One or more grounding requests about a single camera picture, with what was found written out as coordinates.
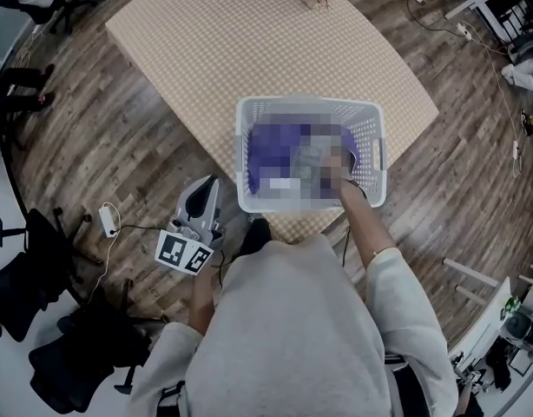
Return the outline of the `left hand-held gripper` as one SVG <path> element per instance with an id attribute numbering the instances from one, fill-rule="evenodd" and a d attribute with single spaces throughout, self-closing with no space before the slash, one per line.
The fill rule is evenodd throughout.
<path id="1" fill-rule="evenodd" d="M 184 189 L 167 229 L 159 234 L 155 260 L 186 275 L 199 274 L 224 240 L 219 198 L 220 180 L 216 175 L 203 177 Z"/>

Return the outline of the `purple garment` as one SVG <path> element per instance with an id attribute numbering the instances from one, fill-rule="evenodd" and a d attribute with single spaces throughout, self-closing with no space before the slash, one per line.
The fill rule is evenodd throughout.
<path id="1" fill-rule="evenodd" d="M 332 173 L 350 176 L 360 163 L 352 132 L 337 123 L 255 123 L 248 136 L 247 183 L 254 195 L 304 189 L 331 195 Z"/>

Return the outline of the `white plastic laundry basket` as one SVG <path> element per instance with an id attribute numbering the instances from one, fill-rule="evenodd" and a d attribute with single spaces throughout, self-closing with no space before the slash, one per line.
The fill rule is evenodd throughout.
<path id="1" fill-rule="evenodd" d="M 350 175 L 379 207 L 386 197 L 387 153 L 383 110 L 376 103 L 312 97 L 249 96 L 238 101 L 234 133 L 234 167 L 238 202 L 248 213 L 335 210 L 341 205 L 331 185 L 327 198 L 305 198 L 304 189 L 282 189 L 263 195 L 247 183 L 248 136 L 255 123 L 337 123 L 347 127 L 359 147 L 360 163 Z"/>

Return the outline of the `person's right forearm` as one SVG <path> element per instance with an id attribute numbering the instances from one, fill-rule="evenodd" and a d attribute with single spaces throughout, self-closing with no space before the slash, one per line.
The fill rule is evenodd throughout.
<path id="1" fill-rule="evenodd" d="M 355 246 L 365 269 L 377 255 L 395 248 L 385 225 L 366 200 L 363 191 L 352 181 L 343 179 L 339 187 L 339 200 L 345 211 Z"/>

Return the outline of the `person's left forearm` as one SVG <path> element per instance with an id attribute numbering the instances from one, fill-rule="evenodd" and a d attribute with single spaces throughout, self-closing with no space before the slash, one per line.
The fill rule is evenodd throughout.
<path id="1" fill-rule="evenodd" d="M 205 335 L 214 316 L 214 275 L 221 284 L 224 261 L 222 257 L 217 265 L 207 264 L 192 281 L 188 325 L 201 335 Z"/>

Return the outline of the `person's black trouser leg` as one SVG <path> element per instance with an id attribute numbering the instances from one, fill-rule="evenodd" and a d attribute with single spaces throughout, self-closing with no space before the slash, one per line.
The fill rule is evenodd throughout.
<path id="1" fill-rule="evenodd" d="M 236 258 L 259 252 L 272 240 L 269 223 L 264 218 L 254 219 L 248 229 Z"/>

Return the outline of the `beige checked tablecloth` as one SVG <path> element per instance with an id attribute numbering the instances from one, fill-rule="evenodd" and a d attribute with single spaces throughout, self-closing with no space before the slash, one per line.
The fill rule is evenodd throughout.
<path id="1" fill-rule="evenodd" d="M 106 24 L 235 183 L 238 101 L 312 96 L 376 103 L 387 170 L 438 110 L 398 52 L 347 0 L 325 10 L 301 0 L 132 0 Z M 288 242 L 323 231 L 341 209 L 262 213 Z"/>

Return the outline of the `person's grey sweatshirt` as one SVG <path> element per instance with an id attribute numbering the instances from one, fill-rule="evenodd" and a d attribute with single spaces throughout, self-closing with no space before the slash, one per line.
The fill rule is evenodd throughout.
<path id="1" fill-rule="evenodd" d="M 452 417 L 455 375 L 417 277 L 388 248 L 366 279 L 361 298 L 323 235 L 237 259 L 205 334 L 164 327 L 135 376 L 128 417 L 155 417 L 178 383 L 190 417 L 392 417 L 387 354 L 412 366 L 430 417 Z"/>

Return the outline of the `black office chair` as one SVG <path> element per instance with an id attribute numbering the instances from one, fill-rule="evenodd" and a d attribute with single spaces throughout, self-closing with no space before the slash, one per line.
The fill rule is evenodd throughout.
<path id="1" fill-rule="evenodd" d="M 58 321 L 59 338 L 29 353 L 34 369 L 31 388 L 55 412 L 86 412 L 97 388 L 117 368 L 127 368 L 128 373 L 114 389 L 131 393 L 135 370 L 150 354 L 150 329 L 168 323 L 165 316 L 130 316 L 132 287 L 131 280 L 123 283 L 119 307 L 98 288 L 89 302 Z"/>
<path id="2" fill-rule="evenodd" d="M 55 34 L 57 25 L 63 20 L 64 32 L 66 34 L 72 33 L 70 18 L 76 7 L 76 2 L 74 1 L 68 2 L 58 0 L 58 3 L 53 3 L 49 8 L 43 8 L 34 4 L 20 3 L 19 0 L 0 0 L 0 7 L 10 10 L 19 10 L 27 14 L 36 25 L 48 23 L 58 12 L 55 21 L 49 28 L 49 32 Z"/>
<path id="3" fill-rule="evenodd" d="M 83 284 L 77 259 L 98 268 L 102 265 L 75 245 L 79 230 L 92 222 L 92 215 L 82 214 L 70 234 L 63 229 L 62 215 L 60 207 L 54 208 L 55 221 L 50 222 L 33 208 L 21 228 L 6 228 L 0 218 L 0 246 L 5 238 L 23 238 L 23 250 L 0 270 L 0 338 L 7 332 L 12 340 L 23 341 L 37 313 L 58 301 L 65 291 L 82 301 L 74 288 Z"/>

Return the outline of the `white desk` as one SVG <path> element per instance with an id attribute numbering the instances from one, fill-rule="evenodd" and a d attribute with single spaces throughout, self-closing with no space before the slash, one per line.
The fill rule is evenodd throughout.
<path id="1" fill-rule="evenodd" d="M 479 281 L 492 289 L 490 299 L 485 300 L 464 288 L 461 284 L 455 287 L 457 293 L 469 301 L 475 302 L 482 309 L 477 318 L 448 352 L 452 366 L 463 372 L 486 354 L 494 340 L 500 335 L 503 325 L 517 307 L 514 305 L 514 296 L 511 292 L 510 278 L 508 276 L 502 281 L 498 281 L 447 257 L 442 260 L 442 263 L 447 268 L 452 268 L 458 273 Z"/>

